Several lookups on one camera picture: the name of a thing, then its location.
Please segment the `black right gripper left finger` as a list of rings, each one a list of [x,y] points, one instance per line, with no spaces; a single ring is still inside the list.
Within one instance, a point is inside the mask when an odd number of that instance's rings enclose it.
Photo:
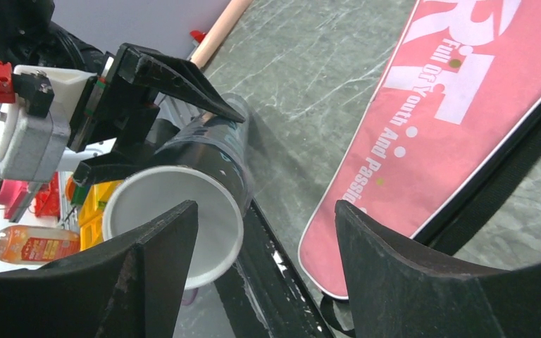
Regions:
[[[0,337],[172,337],[198,226],[184,201],[88,250],[0,273]]]

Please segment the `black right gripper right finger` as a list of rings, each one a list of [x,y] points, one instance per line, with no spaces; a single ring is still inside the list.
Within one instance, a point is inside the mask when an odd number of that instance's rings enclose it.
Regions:
[[[433,250],[335,206],[357,337],[541,337],[541,263],[501,270]]]

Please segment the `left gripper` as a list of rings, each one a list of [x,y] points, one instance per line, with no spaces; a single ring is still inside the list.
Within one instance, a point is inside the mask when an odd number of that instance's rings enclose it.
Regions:
[[[72,151],[110,139],[122,149],[142,143],[158,115],[158,92],[236,123],[246,120],[191,61],[124,43],[116,54],[101,55],[97,65],[70,122]],[[86,187],[125,180],[155,165],[154,157],[104,154],[81,161],[73,181]]]

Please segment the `black shuttlecock tube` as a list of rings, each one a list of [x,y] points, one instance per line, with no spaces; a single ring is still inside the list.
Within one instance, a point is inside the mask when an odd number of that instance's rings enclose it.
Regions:
[[[222,98],[245,118],[243,123],[202,113],[158,146],[146,167],[183,165],[214,177],[232,194],[245,215],[253,198],[253,179],[246,161],[253,110],[237,94],[225,93]]]

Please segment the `pink racket bag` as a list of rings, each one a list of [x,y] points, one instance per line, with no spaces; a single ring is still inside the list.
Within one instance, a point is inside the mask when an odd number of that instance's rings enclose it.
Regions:
[[[298,247],[321,313],[349,296],[335,204],[457,252],[541,157],[541,1],[417,1]]]

